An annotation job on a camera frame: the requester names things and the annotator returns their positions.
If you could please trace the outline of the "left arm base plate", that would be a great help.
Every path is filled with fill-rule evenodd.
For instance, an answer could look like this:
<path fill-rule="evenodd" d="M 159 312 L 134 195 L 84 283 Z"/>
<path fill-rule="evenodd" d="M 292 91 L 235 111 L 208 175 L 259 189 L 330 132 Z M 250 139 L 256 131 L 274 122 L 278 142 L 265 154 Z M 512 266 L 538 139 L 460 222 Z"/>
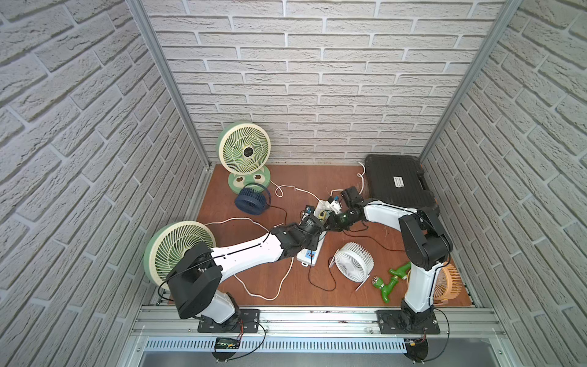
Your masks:
<path fill-rule="evenodd" d="M 238 309 L 227 321 L 218 324 L 210 317 L 201 317 L 199 333 L 258 333 L 261 311 L 255 308 Z"/>

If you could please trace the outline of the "yellow USB charger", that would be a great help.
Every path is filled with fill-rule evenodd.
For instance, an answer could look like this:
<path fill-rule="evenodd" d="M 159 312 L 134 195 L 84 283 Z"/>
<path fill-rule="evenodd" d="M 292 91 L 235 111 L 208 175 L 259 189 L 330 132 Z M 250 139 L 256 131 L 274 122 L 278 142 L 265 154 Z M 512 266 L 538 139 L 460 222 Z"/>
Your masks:
<path fill-rule="evenodd" d="M 327 220 L 329 215 L 330 215 L 330 211 L 324 210 L 320 213 L 319 218 L 321 218 L 321 220 Z"/>

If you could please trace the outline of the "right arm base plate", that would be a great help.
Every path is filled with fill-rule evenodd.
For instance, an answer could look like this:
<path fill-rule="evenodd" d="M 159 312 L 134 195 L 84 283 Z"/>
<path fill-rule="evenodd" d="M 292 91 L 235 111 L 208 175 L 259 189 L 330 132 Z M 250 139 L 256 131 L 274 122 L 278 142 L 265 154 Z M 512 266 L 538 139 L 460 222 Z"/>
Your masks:
<path fill-rule="evenodd" d="M 380 334 L 440 334 L 437 318 L 432 309 L 414 313 L 411 309 L 376 310 Z"/>

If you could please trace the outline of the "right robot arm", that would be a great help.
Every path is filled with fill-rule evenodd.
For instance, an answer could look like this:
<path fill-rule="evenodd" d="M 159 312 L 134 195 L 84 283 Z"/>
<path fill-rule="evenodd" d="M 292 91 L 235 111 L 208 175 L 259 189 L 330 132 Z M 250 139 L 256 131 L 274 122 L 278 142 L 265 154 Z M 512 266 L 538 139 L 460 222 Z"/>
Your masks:
<path fill-rule="evenodd" d="M 330 214 L 325 230 L 343 232 L 357 222 L 379 223 L 402 235 L 404 251 L 411 263 L 408 291 L 401 303 L 399 324 L 408 329 L 434 316 L 434 288 L 440 269 L 450 263 L 452 243 L 435 211 L 411 209 L 380 200 L 350 202 L 347 211 Z"/>

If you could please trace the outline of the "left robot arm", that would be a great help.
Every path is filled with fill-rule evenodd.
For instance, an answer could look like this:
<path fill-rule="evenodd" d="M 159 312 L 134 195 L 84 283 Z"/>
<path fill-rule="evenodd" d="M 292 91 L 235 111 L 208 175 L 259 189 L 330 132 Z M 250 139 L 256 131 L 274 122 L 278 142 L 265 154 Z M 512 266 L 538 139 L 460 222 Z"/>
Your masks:
<path fill-rule="evenodd" d="M 218 290 L 223 281 L 258 265 L 294 258 L 302 249 L 314 250 L 323 232 L 323 222 L 309 214 L 300 223 L 277 226 L 234 246 L 210 248 L 197 243 L 165 279 L 179 318 L 207 317 L 217 324 L 231 321 L 238 305 Z"/>

